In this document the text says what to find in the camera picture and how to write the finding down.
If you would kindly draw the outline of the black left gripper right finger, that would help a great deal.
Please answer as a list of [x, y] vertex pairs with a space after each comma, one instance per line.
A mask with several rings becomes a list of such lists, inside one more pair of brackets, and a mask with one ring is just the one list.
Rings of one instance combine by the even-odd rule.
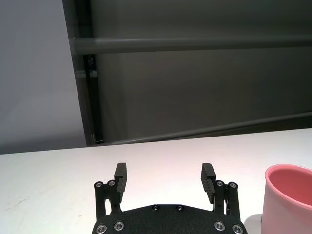
[[202, 164], [201, 182], [209, 202], [213, 205], [214, 213], [240, 219], [238, 185], [235, 182], [225, 184], [222, 180], [217, 180], [210, 163]]

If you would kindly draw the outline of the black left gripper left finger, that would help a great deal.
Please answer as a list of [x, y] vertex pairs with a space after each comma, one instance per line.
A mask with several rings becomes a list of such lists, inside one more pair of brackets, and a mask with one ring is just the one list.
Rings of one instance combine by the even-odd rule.
[[104, 218], [106, 214], [105, 201], [109, 200], [111, 205], [111, 213], [121, 213], [120, 204], [122, 202], [123, 193], [125, 192], [127, 182], [127, 166], [126, 163], [118, 163], [116, 166], [114, 179], [107, 183], [97, 181], [94, 184], [95, 204], [96, 204], [96, 220]]

